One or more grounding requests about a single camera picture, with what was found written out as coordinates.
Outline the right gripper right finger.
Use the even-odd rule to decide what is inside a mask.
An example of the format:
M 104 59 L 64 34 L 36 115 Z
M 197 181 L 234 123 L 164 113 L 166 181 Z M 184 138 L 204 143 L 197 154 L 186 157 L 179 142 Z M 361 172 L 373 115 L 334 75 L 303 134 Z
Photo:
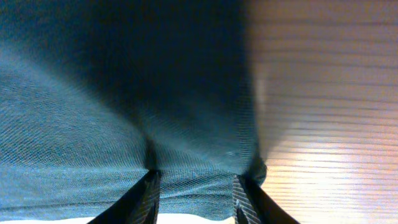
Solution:
M 234 177 L 233 203 L 235 224 L 300 224 L 245 176 Z

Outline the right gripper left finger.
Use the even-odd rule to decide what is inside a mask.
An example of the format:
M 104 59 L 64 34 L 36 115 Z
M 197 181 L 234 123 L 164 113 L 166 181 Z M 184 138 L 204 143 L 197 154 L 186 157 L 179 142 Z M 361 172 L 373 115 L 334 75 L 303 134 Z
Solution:
M 150 170 L 117 202 L 88 224 L 156 224 L 160 177 L 159 170 Z

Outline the black t-shirt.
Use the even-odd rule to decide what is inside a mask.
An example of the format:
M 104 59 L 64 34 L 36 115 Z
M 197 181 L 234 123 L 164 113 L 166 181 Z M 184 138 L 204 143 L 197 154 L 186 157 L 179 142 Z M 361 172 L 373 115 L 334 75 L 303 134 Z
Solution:
M 160 211 L 232 214 L 261 184 L 245 4 L 2 0 L 1 220 L 94 217 L 149 169 Z

